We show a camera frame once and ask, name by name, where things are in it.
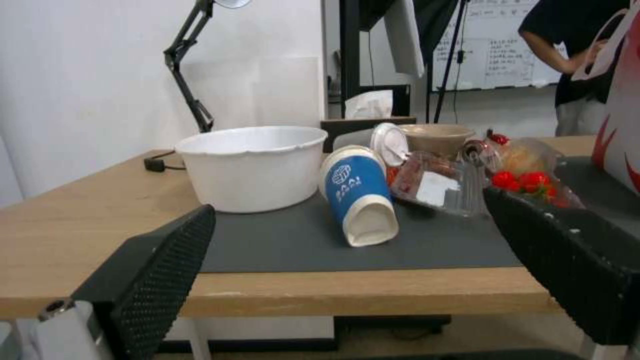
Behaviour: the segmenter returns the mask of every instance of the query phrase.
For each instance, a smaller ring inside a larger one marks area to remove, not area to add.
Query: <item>black lamp arm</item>
[[[171,70],[173,78],[178,84],[180,92],[182,92],[182,96],[184,96],[184,99],[189,106],[189,110],[191,110],[193,117],[196,119],[196,123],[198,124],[198,128],[201,133],[208,133],[211,131],[214,119],[200,100],[193,98],[191,90],[187,86],[184,77],[182,77],[182,73],[180,73],[180,61],[182,61],[182,58],[187,51],[197,43],[196,38],[213,14],[214,2],[214,0],[196,0],[191,13],[189,13],[189,16],[180,28],[175,40],[171,46],[164,51],[164,62],[169,70]],[[201,12],[202,16],[200,20],[196,23],[191,34],[186,37],[187,32],[191,29],[198,17],[198,14]]]

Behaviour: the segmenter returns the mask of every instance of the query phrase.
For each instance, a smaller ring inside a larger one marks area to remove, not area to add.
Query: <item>whiteboard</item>
[[[459,90],[557,83],[560,73],[537,59],[518,34],[524,17],[536,3],[537,0],[471,0],[465,10],[463,40],[462,27],[458,33],[447,89],[456,86],[456,57],[461,43],[465,58],[460,65]],[[442,86],[457,14],[458,8],[433,53],[434,90]],[[566,56],[564,45],[557,48]]]

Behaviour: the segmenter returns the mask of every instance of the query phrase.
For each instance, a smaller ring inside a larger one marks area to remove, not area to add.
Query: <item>floor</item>
[[[507,348],[551,348],[577,353],[582,331],[570,318],[553,315],[455,316],[439,335],[400,340],[389,329],[351,329],[339,334],[335,352],[214,353],[215,360],[349,359],[472,352]],[[622,359],[624,347],[609,347],[603,360]],[[191,354],[159,354],[155,360],[187,360]]]

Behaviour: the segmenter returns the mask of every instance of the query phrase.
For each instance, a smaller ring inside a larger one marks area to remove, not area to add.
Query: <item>person's arm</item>
[[[527,42],[527,45],[533,51],[533,53],[540,59],[542,62],[546,63],[556,71],[562,72],[563,74],[573,74],[582,63],[587,60],[587,51],[581,51],[578,54],[573,55],[571,58],[564,58],[564,56],[551,44],[546,41],[542,37],[530,32],[530,31],[520,31],[520,36]],[[593,63],[596,55],[601,50],[601,48],[607,43],[606,40],[601,40],[596,43],[595,51],[592,56],[589,57],[588,62]]]

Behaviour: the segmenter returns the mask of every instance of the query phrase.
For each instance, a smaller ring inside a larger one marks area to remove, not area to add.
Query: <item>white cup lid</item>
[[[389,122],[376,126],[371,136],[371,149],[390,167],[402,165],[409,155],[406,135],[402,129]]]

